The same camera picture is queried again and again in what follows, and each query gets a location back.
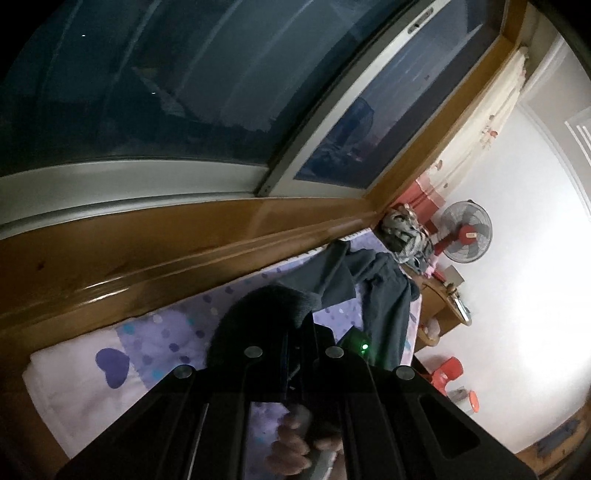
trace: screw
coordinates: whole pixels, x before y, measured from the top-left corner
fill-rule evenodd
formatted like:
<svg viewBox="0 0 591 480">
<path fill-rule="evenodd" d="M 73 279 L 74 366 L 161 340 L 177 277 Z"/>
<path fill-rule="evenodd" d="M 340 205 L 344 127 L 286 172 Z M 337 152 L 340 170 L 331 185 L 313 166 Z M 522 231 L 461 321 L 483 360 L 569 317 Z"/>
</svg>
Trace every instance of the screw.
<svg viewBox="0 0 591 480">
<path fill-rule="evenodd" d="M 330 346 L 324 352 L 329 358 L 341 358 L 345 354 L 343 349 L 339 346 Z"/>
<path fill-rule="evenodd" d="M 400 380 L 412 380 L 414 378 L 414 370 L 406 365 L 396 369 L 396 376 Z"/>
<path fill-rule="evenodd" d="M 259 346 L 250 346 L 244 350 L 244 355 L 248 358 L 259 358 L 262 355 L 262 348 Z"/>
<path fill-rule="evenodd" d="M 193 369 L 190 365 L 179 365 L 177 368 L 173 370 L 174 376 L 180 378 L 189 378 L 193 375 Z"/>
</svg>

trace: red stool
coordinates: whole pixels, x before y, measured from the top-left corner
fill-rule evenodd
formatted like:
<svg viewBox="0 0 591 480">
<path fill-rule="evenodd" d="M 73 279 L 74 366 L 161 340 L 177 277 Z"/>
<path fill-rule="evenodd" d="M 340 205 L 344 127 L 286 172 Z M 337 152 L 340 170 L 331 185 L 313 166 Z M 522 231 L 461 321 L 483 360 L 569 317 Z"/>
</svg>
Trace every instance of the red stool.
<svg viewBox="0 0 591 480">
<path fill-rule="evenodd" d="M 431 374 L 431 385 L 438 389 L 443 395 L 447 396 L 446 385 L 464 373 L 462 363 L 456 358 L 451 357 Z"/>
</svg>

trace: hand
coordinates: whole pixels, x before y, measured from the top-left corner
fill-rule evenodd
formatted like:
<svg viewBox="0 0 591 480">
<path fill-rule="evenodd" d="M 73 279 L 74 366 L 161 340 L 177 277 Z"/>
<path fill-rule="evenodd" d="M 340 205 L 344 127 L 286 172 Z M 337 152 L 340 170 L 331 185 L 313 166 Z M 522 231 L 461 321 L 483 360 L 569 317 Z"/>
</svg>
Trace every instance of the hand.
<svg viewBox="0 0 591 480">
<path fill-rule="evenodd" d="M 296 475 L 311 466 L 305 457 L 310 447 L 296 433 L 300 422 L 292 414 L 283 417 L 277 429 L 278 440 L 271 446 L 272 454 L 265 459 L 267 468 L 279 475 Z M 318 450 L 335 452 L 336 459 L 329 480 L 345 480 L 345 459 L 343 456 L 343 440 L 340 435 L 317 440 L 314 447 Z"/>
</svg>

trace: electric fan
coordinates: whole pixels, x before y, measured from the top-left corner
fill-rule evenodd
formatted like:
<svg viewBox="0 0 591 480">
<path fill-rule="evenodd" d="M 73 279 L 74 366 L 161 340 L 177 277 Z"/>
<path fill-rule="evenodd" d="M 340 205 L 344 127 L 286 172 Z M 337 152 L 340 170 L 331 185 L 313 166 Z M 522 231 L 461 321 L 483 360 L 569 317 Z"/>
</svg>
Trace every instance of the electric fan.
<svg viewBox="0 0 591 480">
<path fill-rule="evenodd" d="M 434 254 L 445 253 L 458 263 L 470 263 L 486 253 L 492 240 L 491 218 L 471 200 L 450 205 L 441 216 Z"/>
</svg>

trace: fan blade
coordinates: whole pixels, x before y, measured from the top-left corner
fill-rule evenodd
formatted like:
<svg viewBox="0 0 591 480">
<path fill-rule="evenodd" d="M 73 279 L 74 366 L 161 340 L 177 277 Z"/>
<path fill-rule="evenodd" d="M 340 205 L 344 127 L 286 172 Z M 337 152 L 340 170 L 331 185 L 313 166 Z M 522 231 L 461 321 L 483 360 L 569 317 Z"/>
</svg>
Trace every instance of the fan blade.
<svg viewBox="0 0 591 480">
<path fill-rule="evenodd" d="M 467 261 L 475 260 L 476 257 L 478 256 L 479 252 L 480 252 L 480 248 L 478 248 L 478 242 L 474 242 L 473 244 L 470 244 L 470 247 L 468 248 L 468 254 L 466 255 L 466 260 Z"/>
<path fill-rule="evenodd" d="M 478 211 L 478 208 L 469 203 L 466 205 L 466 210 L 464 210 L 464 214 L 462 215 L 462 225 L 469 225 L 470 220 L 474 217 L 474 214 Z"/>
<path fill-rule="evenodd" d="M 444 215 L 442 218 L 443 227 L 446 229 L 445 235 L 448 233 L 455 233 L 458 230 L 457 223 L 453 220 L 451 215 Z"/>
<path fill-rule="evenodd" d="M 445 252 L 448 254 L 454 254 L 456 252 L 459 252 L 462 249 L 462 247 L 465 247 L 465 245 L 462 242 L 460 242 L 459 240 L 456 240 L 449 247 L 447 247 L 445 249 Z"/>
<path fill-rule="evenodd" d="M 474 227 L 474 230 L 476 230 L 477 233 L 484 235 L 486 238 L 490 237 L 491 227 L 489 227 L 487 224 L 477 223 L 476 225 L 472 226 Z"/>
</svg>

